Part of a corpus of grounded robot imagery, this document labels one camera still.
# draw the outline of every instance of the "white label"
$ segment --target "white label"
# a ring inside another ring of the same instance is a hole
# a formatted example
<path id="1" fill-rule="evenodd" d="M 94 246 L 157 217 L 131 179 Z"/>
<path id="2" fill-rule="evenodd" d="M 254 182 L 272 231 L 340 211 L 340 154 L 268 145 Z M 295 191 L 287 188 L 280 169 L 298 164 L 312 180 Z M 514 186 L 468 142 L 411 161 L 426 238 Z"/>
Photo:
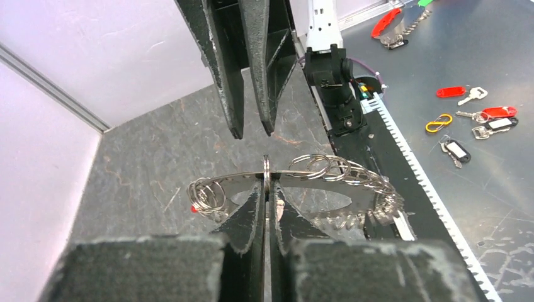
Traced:
<path id="1" fill-rule="evenodd" d="M 462 157 L 466 156 L 467 153 L 465 153 L 460 146 L 458 146 L 457 143 L 452 142 L 445 145 L 445 147 L 452 153 L 454 153 L 454 156 L 461 159 Z"/>
<path id="2" fill-rule="evenodd" d="M 512 125 L 512 122 L 510 121 L 509 118 L 503 118 L 501 120 L 490 121 L 488 123 L 488 125 L 492 129 L 497 129 L 497 128 L 500 128 L 500 127 Z"/>

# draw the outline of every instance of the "red keychain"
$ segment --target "red keychain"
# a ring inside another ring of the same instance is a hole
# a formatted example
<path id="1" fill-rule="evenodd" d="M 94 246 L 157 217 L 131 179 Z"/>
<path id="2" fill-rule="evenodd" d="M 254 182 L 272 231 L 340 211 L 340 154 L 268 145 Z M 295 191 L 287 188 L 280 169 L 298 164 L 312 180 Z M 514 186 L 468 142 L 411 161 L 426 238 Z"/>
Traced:
<path id="1" fill-rule="evenodd" d="M 371 31 L 371 37 L 372 38 L 378 38 L 382 31 L 395 19 L 395 16 L 401 13 L 400 8 L 395 8 L 389 11 L 380 21 L 375 25 L 373 30 Z"/>
<path id="2" fill-rule="evenodd" d="M 441 88 L 436 91 L 436 95 L 439 98 L 450 98 L 452 96 L 463 96 L 465 94 L 465 88 L 463 86 L 454 86 Z"/>
<path id="3" fill-rule="evenodd" d="M 482 115 L 490 120 L 495 118 L 512 118 L 516 114 L 517 109 L 512 106 L 491 107 L 482 110 Z"/>

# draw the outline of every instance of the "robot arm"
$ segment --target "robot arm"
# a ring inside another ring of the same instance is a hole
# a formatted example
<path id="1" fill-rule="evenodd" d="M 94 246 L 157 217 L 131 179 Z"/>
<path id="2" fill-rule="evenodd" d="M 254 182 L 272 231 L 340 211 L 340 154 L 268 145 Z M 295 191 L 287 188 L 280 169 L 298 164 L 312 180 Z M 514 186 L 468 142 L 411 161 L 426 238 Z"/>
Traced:
<path id="1" fill-rule="evenodd" d="M 243 138 L 241 70 L 247 67 L 251 70 L 260 120 L 267 135 L 271 135 L 278 99 L 297 63 L 289 0 L 175 1 L 212 72 L 233 136 Z M 325 108 L 331 108 L 327 112 L 330 123 L 342 124 L 343 130 L 335 133 L 341 135 L 365 124 L 359 97 L 350 84 L 352 62 L 343 49 L 335 0 L 309 0 L 308 4 L 306 77 L 310 86 L 318 87 Z"/>
<path id="2" fill-rule="evenodd" d="M 308 0 L 309 26 L 306 48 L 314 52 L 330 51 L 330 45 L 343 48 L 338 26 L 336 0 Z"/>

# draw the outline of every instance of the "circular rack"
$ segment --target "circular rack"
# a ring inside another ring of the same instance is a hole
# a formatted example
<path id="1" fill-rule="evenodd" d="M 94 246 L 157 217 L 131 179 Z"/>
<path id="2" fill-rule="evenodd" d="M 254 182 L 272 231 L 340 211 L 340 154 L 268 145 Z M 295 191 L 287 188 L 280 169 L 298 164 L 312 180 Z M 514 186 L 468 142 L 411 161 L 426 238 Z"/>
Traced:
<path id="1" fill-rule="evenodd" d="M 240 207 L 232 196 L 258 183 L 266 196 L 274 193 L 273 183 L 280 187 L 331 191 L 349 197 L 350 204 L 335 210 L 307 211 L 302 216 L 320 227 L 326 221 L 334 229 L 350 229 L 355 225 L 362 228 L 367 216 L 372 223 L 395 223 L 404 240 L 415 240 L 403 211 L 402 196 L 387 177 L 356 162 L 334 155 L 306 154 L 293 159 L 288 170 L 271 171 L 269 157 L 265 155 L 263 168 L 262 172 L 199 178 L 188 186 L 188 197 L 202 216 L 222 222 Z"/>

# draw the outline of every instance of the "carabiner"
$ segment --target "carabiner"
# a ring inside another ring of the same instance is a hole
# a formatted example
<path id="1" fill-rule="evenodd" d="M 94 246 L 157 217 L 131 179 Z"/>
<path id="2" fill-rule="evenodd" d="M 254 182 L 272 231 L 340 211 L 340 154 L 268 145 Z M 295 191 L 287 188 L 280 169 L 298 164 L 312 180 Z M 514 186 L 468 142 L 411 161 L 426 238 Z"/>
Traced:
<path id="1" fill-rule="evenodd" d="M 436 120 L 431 121 L 428 124 L 426 124 L 424 129 L 428 133 L 436 133 L 436 132 L 440 131 L 441 129 L 443 129 L 443 127 L 445 127 L 446 125 L 449 125 L 450 123 L 452 123 L 452 119 L 453 118 L 452 118 L 451 115 L 448 115 L 448 114 L 444 113 L 444 114 L 440 115 Z"/>

